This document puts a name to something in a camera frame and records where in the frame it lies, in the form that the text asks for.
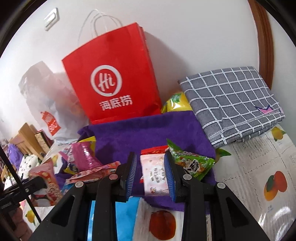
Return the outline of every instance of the black metal rod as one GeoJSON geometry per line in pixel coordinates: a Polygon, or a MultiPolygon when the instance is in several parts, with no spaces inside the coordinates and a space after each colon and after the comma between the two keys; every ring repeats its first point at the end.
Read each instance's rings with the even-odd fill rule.
{"type": "Polygon", "coordinates": [[[21,193],[23,194],[24,198],[27,200],[29,206],[31,207],[31,209],[32,209],[33,213],[35,214],[36,218],[38,219],[39,223],[41,223],[41,219],[40,219],[33,203],[31,202],[29,196],[27,195],[19,176],[17,175],[16,171],[14,170],[13,166],[11,165],[9,159],[7,158],[7,156],[1,146],[0,146],[0,157],[2,158],[2,161],[6,165],[7,169],[10,171],[11,175],[14,177],[16,183],[20,187],[21,193]]]}

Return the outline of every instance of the pink snack package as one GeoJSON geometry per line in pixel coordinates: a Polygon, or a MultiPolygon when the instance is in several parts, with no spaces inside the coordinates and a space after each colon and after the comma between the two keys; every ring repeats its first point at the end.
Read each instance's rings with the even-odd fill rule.
{"type": "Polygon", "coordinates": [[[95,182],[102,179],[112,173],[115,173],[117,167],[120,165],[120,161],[116,161],[102,167],[96,167],[92,170],[82,171],[76,175],[66,179],[65,185],[83,181],[86,183],[95,182]]]}
{"type": "Polygon", "coordinates": [[[79,172],[103,166],[103,164],[94,156],[94,152],[90,147],[90,142],[77,142],[73,143],[71,146],[74,164],[79,172]]]}
{"type": "Polygon", "coordinates": [[[63,197],[57,180],[54,176],[53,162],[48,159],[45,163],[32,168],[29,171],[29,177],[42,177],[47,188],[40,189],[32,194],[31,201],[35,207],[54,206],[63,197]]]}
{"type": "Polygon", "coordinates": [[[141,155],[145,196],[168,195],[168,183],[165,176],[164,154],[141,155]]]}

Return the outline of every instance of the folded plaid fabric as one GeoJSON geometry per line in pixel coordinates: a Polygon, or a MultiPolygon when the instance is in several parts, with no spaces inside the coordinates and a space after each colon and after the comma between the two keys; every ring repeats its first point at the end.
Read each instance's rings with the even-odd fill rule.
{"type": "Polygon", "coordinates": [[[199,73],[179,84],[215,148],[258,136],[285,118],[254,67],[199,73]]]}

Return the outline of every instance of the white wall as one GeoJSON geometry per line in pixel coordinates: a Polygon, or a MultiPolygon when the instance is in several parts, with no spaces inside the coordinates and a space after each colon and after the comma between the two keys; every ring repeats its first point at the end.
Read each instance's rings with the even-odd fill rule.
{"type": "Polygon", "coordinates": [[[274,78],[271,91],[281,104],[286,118],[281,126],[296,145],[296,47],[280,24],[269,15],[274,39],[274,78]]]}
{"type": "MultiPolygon", "coordinates": [[[[162,101],[186,75],[258,68],[257,32],[247,0],[48,0],[26,20],[0,58],[0,131],[6,138],[24,122],[39,127],[18,89],[22,75],[41,60],[53,72],[64,73],[61,60],[77,47],[81,25],[93,8],[123,25],[138,22],[144,27],[162,101]],[[55,7],[60,21],[46,32],[43,19],[55,7]]],[[[97,25],[103,32],[102,22],[97,25]]],[[[81,43],[89,39],[87,25],[81,43]]]]}

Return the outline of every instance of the bag handle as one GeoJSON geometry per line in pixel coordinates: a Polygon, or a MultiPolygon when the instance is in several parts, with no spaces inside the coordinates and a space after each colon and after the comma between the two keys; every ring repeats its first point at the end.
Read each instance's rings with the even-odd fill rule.
{"type": "MultiPolygon", "coordinates": [[[[109,16],[109,15],[103,13],[103,12],[100,12],[98,9],[93,9],[93,10],[90,11],[90,13],[87,15],[87,17],[85,18],[85,20],[84,20],[84,22],[83,22],[83,24],[82,24],[82,27],[81,27],[80,32],[79,32],[79,35],[78,35],[77,47],[79,47],[79,40],[80,40],[80,37],[81,37],[82,31],[83,31],[83,29],[84,29],[84,26],[85,26],[85,24],[86,24],[86,21],[89,19],[89,17],[91,16],[91,14],[92,14],[94,11],[97,11],[98,13],[97,13],[97,14],[92,18],[92,20],[91,20],[91,27],[92,27],[92,28],[91,28],[91,38],[92,38],[92,39],[94,38],[94,37],[93,37],[93,30],[94,30],[94,32],[95,32],[95,37],[98,37],[98,36],[99,36],[98,33],[97,33],[97,31],[96,31],[96,22],[97,22],[97,20],[98,20],[99,18],[101,18],[101,17],[104,17],[104,16],[109,17],[109,18],[115,23],[116,27],[118,28],[118,23],[114,20],[113,17],[111,17],[111,16],[109,16]]],[[[103,22],[104,22],[105,31],[108,32],[108,30],[107,30],[107,26],[106,26],[106,22],[105,22],[104,18],[103,18],[103,22]]]]}

